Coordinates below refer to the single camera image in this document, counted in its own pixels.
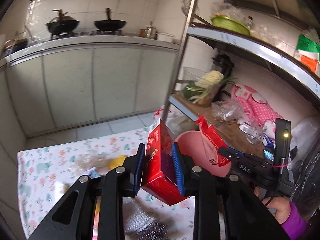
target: white container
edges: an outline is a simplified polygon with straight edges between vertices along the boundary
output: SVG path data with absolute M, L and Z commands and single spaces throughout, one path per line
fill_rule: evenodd
M 158 35 L 158 38 L 157 38 L 158 41 L 166 41 L 170 43 L 172 43 L 173 36 L 174 36 L 169 33 L 157 33 L 157 35 Z

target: gas stove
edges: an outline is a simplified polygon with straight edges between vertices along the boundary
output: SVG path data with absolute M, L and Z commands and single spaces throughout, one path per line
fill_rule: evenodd
M 77 37 L 77 36 L 88 36 L 88 35 L 122 35 L 122 30 L 116 30 L 116 31 L 92 31 L 92 32 L 70 32 L 70 33 L 60 33 L 57 35 L 51 35 L 52 40 L 57 39 L 63 39 L 63 38 L 69 38 L 69 37 Z

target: pink bowl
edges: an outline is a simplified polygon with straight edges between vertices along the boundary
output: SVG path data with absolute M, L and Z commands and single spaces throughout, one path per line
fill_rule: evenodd
M 176 142 L 179 145 L 181 154 L 192 157 L 195 165 L 206 169 L 212 175 L 224 177 L 230 171 L 231 162 L 221 167 L 209 163 L 204 153 L 200 131 L 184 132 L 176 138 Z

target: red packaging bag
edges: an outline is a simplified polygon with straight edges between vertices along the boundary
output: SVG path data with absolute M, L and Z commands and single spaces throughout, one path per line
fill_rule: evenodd
M 228 148 L 223 141 L 217 130 L 211 124 L 208 127 L 208 123 L 203 115 L 201 115 L 195 124 L 199 125 L 201 132 L 202 142 L 204 144 L 204 150 L 208 161 L 213 165 L 222 167 L 230 162 L 227 158 L 221 156 L 218 152 L 219 147 Z
M 171 154 L 174 142 L 173 134 L 161 119 L 150 127 L 141 182 L 146 192 L 169 206 L 187 198 L 180 195 L 176 186 Z

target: green package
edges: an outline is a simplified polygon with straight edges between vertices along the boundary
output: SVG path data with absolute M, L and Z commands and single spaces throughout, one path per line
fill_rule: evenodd
M 298 39 L 298 44 L 296 50 L 301 49 L 308 52 L 314 52 L 320 54 L 320 45 L 315 43 L 314 41 L 308 39 L 304 35 L 300 35 Z

